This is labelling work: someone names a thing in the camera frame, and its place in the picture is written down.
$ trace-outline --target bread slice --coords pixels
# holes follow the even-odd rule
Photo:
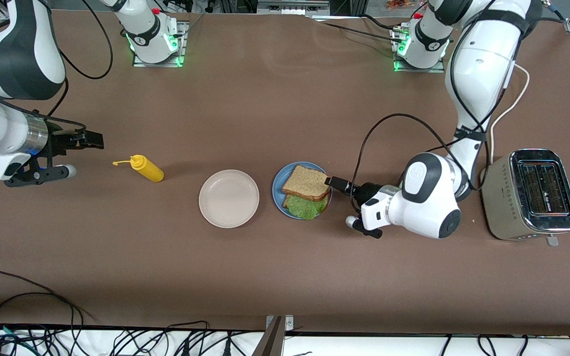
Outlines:
[[[326,178],[327,175],[321,171],[296,165],[282,190],[285,194],[299,198],[321,201],[330,190],[330,187],[324,184]]]

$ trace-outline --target yellow squeeze bottle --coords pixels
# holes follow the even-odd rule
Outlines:
[[[131,168],[149,178],[151,182],[157,183],[164,179],[164,172],[142,155],[133,155],[131,156],[131,160],[113,162],[113,165],[124,164],[127,162],[131,164]]]

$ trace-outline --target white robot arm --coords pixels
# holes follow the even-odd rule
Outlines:
[[[9,25],[0,31],[0,180],[18,186],[70,178],[73,167],[52,167],[52,157],[67,149],[102,148],[102,135],[85,128],[63,131],[45,115],[6,102],[50,99],[65,80],[49,7],[41,0],[10,0],[7,7]],[[39,156],[47,158],[47,171],[38,166]]]
[[[455,140],[445,157],[420,153],[412,158],[401,187],[357,187],[328,178],[326,184],[351,194],[360,205],[360,216],[348,217],[347,225],[377,238],[385,225],[435,239],[456,230],[461,221],[457,201],[475,187],[475,161],[489,117],[507,87],[530,19],[540,17],[541,10],[540,0],[430,0],[425,16],[407,24],[410,38],[401,55],[416,68],[434,66],[452,26],[463,29],[446,71],[446,88],[459,114]]]
[[[146,63],[159,63],[179,49],[177,19],[155,12],[146,0],[100,0],[122,23],[133,52]]]

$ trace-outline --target white plate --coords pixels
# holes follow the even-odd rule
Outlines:
[[[213,174],[199,192],[199,209],[209,223],[232,228],[244,225],[258,208],[258,187],[251,176],[228,169]]]

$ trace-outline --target brown paper tabletop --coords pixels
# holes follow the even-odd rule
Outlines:
[[[292,220],[272,201],[272,180],[291,162],[350,178],[384,115],[416,115],[452,138],[457,113],[443,75],[394,72],[384,41],[303,16],[208,14],[190,33],[183,68],[133,68],[117,18],[101,19],[113,70],[89,81],[68,67],[70,93],[56,114],[102,133],[106,149],[57,158],[77,167],[71,180],[0,182],[0,269],[67,296],[95,316],[91,324],[204,318],[261,329],[265,315],[283,313],[313,331],[570,334],[570,234],[559,248],[498,241],[477,193],[443,241],[396,226],[364,237],[344,225],[352,210],[338,194],[314,221]],[[384,34],[363,20],[340,23]],[[55,11],[54,27],[75,64],[104,70],[106,43],[88,12]],[[518,63],[531,84],[495,130],[496,155],[549,148],[570,179],[570,35],[541,23]],[[523,84],[516,70],[497,113]],[[24,105],[46,112],[55,100]],[[357,182],[396,182],[412,156],[436,145],[416,122],[389,120],[369,139]],[[111,165],[134,154],[165,180]],[[248,173],[260,189],[240,228],[214,227],[199,212],[201,185],[223,169]],[[0,276],[0,301],[32,290]],[[68,324],[69,309],[29,297],[2,309],[0,322]]]

